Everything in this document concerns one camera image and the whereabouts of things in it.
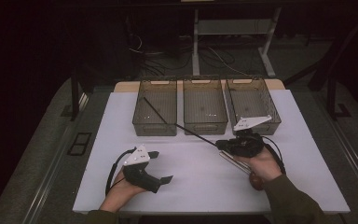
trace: gray carpet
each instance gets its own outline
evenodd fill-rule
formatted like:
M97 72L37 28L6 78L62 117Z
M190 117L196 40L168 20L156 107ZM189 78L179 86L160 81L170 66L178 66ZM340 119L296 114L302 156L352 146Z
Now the gray carpet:
M230 62L230 66L245 73L259 74L266 77L263 64L258 57L256 47L260 46L262 39L244 38L238 46L218 48L205 42L204 47L216 48L222 58ZM305 46L305 38L274 39L268 53L277 78L285 80L306 66L323 57L330 43L318 42ZM206 48L201 49L203 58L200 59L200 71L202 74L235 74L226 68ZM184 53L179 59L153 58L155 62L167 67L176 68L185 65L181 69L160 69L166 75L189 75L192 73L191 61L186 64L190 52ZM296 83L287 86L295 96L296 102L309 125L312 136L326 161L333 177L337 181L351 212L342 215L329 216L332 223L358 223L358 177L352 170L343 153L330 118L324 112L325 90L310 92L307 83L311 75L301 78ZM98 127L108 99L110 90L99 89L89 95L89 102L80 116L75 121L69 121L67 117L61 117L61 112L70 104L70 83L63 83L62 88L52 99L46 115L41 120L34 138L27 147L21 163L12 176L7 188L0 200L0 223L21 223L28 209L32 206L33 198L37 194L48 167L54 157L62 154L55 173L50 182L51 188L42 188L47 198L42 198L41 209L36 211L35 217L27 217L34 223L81 223L84 216L72 212L72 206L76 198L76 191L80 184L88 157L92 149L92 143L98 132ZM338 125L355 146L358 153L358 104L352 99L348 91L339 86L337 100L345 104L350 110L350 118L338 119ZM65 132L73 130L69 137L62 139ZM91 133L85 155L69 156L66 150L72 144L76 133ZM57 151L59 146L66 146L64 152Z

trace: dark background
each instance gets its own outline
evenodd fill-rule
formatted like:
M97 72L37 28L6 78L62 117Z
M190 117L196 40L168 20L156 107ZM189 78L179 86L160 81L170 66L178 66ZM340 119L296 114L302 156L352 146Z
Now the dark background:
M178 53L178 36L192 32L188 11L138 10L135 15L132 32L145 36L146 45L171 55ZM200 15L221 19L233 13ZM133 39L122 32L128 29L122 18L108 11L62 13L49 1L0 2L0 194L51 98L74 67L88 92L136 77L138 59L127 50ZM342 18L355 23L358 7L286 7L276 35L334 36L351 27L352 22L343 23ZM342 58L336 68L339 79L358 99L358 36Z

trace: table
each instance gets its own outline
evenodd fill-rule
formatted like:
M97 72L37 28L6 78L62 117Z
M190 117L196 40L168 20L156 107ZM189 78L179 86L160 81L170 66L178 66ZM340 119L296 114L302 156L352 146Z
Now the table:
M328 170L290 91L277 79L267 79L282 124L269 136L280 147L287 175L308 193L325 213L346 213L347 206ZM233 215L270 212L264 191L254 190L247 175L219 156L218 150L178 130L176 136L138 137L131 124L137 82L118 83L112 92L73 207L87 213L104 199L110 168L125 150L145 144L159 151L146 171L157 177L173 175L157 194L137 195L121 210L127 215ZM182 92L178 92L178 123L183 123ZM232 138L230 124L224 135L205 135L215 141Z

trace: person's right hand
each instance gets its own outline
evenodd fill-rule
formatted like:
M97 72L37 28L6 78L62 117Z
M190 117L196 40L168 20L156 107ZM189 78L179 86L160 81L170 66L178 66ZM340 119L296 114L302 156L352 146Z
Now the person's right hand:
M249 164L256 175L260 176L264 182L269 182L282 175L278 163L272 154L264 147L263 150L252 158L234 156L234 160L243 161Z

